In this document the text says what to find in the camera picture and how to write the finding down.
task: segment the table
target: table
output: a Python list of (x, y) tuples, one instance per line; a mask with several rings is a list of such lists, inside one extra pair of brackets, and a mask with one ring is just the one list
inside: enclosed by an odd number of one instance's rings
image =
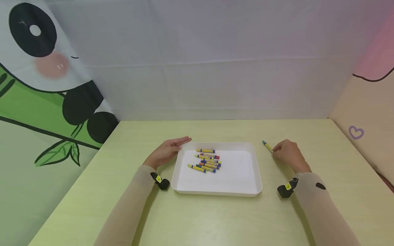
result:
[[(330, 119), (122, 121), (95, 155), (30, 246), (92, 245), (112, 207), (144, 159), (164, 140), (251, 142), (263, 184), (254, 198), (178, 194), (154, 188), (133, 245), (314, 245), (294, 196), (276, 188), (293, 176), (262, 145), (298, 143), (325, 181), (362, 245), (394, 242), (394, 195)], [(171, 179), (172, 162), (159, 172)]]

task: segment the wall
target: wall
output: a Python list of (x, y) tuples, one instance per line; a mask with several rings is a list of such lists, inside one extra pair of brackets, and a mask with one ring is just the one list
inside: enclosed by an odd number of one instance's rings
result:
[(118, 121), (39, 0), (0, 1), (0, 245), (27, 245)]
[(360, 61), (332, 118), (359, 152), (394, 184), (394, 11)]
[(325, 118), (391, 0), (49, 1), (121, 120)]

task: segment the plastic tray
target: plastic tray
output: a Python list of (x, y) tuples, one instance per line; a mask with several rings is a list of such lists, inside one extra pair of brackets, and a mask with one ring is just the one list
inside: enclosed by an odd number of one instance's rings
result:
[[(216, 173), (188, 167), (199, 163), (194, 156), (198, 148), (215, 150), (220, 156)], [(178, 153), (171, 186), (183, 194), (254, 197), (262, 190), (255, 148), (248, 142), (187, 143)]]

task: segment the panda eye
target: panda eye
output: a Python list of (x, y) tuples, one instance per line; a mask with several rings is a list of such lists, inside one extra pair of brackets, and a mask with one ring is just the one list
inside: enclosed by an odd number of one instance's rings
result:
[(9, 13), (9, 28), (19, 47), (31, 56), (44, 57), (55, 48), (55, 25), (42, 9), (33, 4), (14, 6)]

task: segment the beige sleeve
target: beige sleeve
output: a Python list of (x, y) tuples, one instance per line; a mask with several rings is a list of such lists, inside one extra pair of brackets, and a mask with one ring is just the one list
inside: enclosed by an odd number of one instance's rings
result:
[(145, 202), (154, 185), (151, 172), (155, 170), (149, 166), (138, 168), (105, 221), (94, 246), (131, 245)]
[(298, 173), (295, 177), (298, 184), (294, 193), (307, 216), (316, 246), (359, 246), (322, 179), (314, 173)]

